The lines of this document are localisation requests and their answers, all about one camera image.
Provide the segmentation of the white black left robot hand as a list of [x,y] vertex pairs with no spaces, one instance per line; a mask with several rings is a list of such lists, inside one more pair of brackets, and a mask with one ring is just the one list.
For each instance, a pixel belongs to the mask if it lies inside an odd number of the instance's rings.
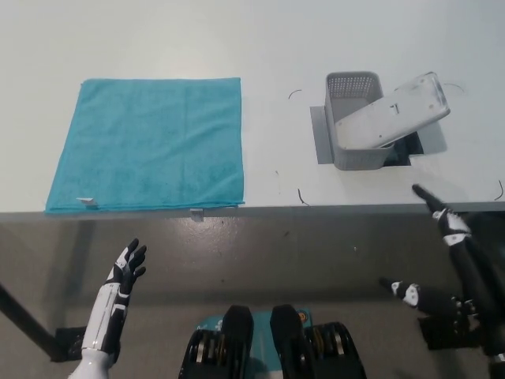
[[112,355],[118,349],[133,285],[142,276],[146,246],[134,239],[119,254],[96,296],[82,347]]

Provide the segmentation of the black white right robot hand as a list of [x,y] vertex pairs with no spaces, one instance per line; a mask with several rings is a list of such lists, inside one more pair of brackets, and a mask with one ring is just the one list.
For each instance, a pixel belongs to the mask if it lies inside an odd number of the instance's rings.
[[494,269],[458,213],[424,187],[412,190],[436,222],[462,294],[385,277],[381,287],[424,314],[419,325],[430,350],[480,347],[491,362],[504,362],[504,288]]

